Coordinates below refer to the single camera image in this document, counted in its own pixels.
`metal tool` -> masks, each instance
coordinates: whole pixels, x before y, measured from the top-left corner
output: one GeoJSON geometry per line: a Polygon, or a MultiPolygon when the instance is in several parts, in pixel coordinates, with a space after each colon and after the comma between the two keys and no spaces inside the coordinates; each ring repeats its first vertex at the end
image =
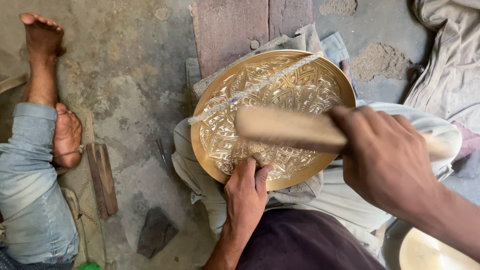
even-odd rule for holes
{"type": "Polygon", "coordinates": [[[167,161],[165,160],[165,156],[163,155],[163,147],[162,143],[159,139],[156,140],[156,145],[158,145],[158,150],[160,150],[160,155],[162,155],[163,163],[165,163],[165,167],[168,168],[167,161]]]}

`dark stone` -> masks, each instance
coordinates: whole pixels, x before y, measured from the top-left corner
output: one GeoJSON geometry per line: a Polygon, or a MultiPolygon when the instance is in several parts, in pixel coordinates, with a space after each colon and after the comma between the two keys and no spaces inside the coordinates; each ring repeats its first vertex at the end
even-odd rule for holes
{"type": "Polygon", "coordinates": [[[178,231],[160,207],[150,209],[140,233],[137,253],[149,259],[152,258],[177,235],[178,231]]]}

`left hand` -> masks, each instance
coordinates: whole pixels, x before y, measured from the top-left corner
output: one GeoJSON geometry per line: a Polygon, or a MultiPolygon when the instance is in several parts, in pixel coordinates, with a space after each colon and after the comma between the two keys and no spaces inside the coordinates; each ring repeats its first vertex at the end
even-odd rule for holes
{"type": "Polygon", "coordinates": [[[247,244],[262,217],[267,203],[266,179],[272,165],[259,169],[255,159],[248,157],[240,162],[225,185],[227,220],[225,233],[231,234],[239,244],[247,244]]]}

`right hand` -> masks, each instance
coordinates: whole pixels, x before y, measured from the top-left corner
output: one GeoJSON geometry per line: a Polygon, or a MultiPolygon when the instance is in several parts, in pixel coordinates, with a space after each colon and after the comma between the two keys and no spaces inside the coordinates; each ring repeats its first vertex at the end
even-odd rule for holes
{"type": "Polygon", "coordinates": [[[371,107],[333,107],[330,114],[348,138],[349,153],[343,156],[346,184],[400,218],[429,207],[439,184],[425,139],[405,117],[371,107]]]}

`dust pile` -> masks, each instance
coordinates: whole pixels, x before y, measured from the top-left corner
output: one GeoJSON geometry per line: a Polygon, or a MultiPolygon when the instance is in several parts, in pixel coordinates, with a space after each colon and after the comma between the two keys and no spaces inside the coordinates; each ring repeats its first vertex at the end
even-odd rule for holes
{"type": "Polygon", "coordinates": [[[322,15],[339,14],[352,16],[357,10],[357,0],[326,0],[320,5],[322,15]]]}
{"type": "Polygon", "coordinates": [[[356,80],[368,82],[376,75],[401,80],[406,77],[410,59],[398,49],[379,42],[370,43],[352,59],[352,73],[356,80]]]}

